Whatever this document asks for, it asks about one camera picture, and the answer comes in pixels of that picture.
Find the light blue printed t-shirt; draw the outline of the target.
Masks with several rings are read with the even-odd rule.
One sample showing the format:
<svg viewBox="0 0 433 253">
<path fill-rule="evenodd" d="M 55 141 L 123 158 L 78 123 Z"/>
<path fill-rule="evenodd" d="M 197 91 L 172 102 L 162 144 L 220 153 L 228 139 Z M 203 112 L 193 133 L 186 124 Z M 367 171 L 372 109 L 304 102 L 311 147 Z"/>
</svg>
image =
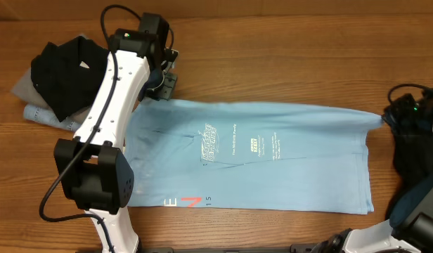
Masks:
<svg viewBox="0 0 433 253">
<path fill-rule="evenodd" d="M 291 103 L 145 100 L 127 129 L 132 207 L 367 214 L 374 113 Z"/>
</svg>

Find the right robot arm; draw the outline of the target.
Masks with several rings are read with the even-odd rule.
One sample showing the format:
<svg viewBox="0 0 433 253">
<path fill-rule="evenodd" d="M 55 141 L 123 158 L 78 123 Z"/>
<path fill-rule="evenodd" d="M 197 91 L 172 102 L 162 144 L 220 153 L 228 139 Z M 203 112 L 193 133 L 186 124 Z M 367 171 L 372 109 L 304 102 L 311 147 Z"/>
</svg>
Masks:
<svg viewBox="0 0 433 253">
<path fill-rule="evenodd" d="M 390 99 L 382 116 L 394 137 L 393 165 L 402 180 L 385 221 L 346 229 L 311 252 L 433 252 L 433 88 L 420 89 L 420 100 L 409 93 Z"/>
</svg>

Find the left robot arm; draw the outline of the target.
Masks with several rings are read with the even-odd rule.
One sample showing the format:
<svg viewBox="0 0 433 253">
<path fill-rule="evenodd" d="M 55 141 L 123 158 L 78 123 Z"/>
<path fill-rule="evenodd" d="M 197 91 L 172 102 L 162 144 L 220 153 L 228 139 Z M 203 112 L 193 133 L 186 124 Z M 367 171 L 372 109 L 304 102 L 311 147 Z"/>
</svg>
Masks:
<svg viewBox="0 0 433 253">
<path fill-rule="evenodd" d="M 101 87 L 73 139 L 60 139 L 54 148 L 59 176 L 39 207 L 61 185 L 75 202 L 80 218 L 90 218 L 103 252 L 141 252 L 127 209 L 134 189 L 134 172 L 124 156 L 127 125 L 136 102 L 144 98 L 169 100 L 177 76 L 170 73 L 178 51 L 174 33 L 158 14 L 144 13 L 137 30 L 118 29 L 106 40 L 110 47 Z"/>
</svg>

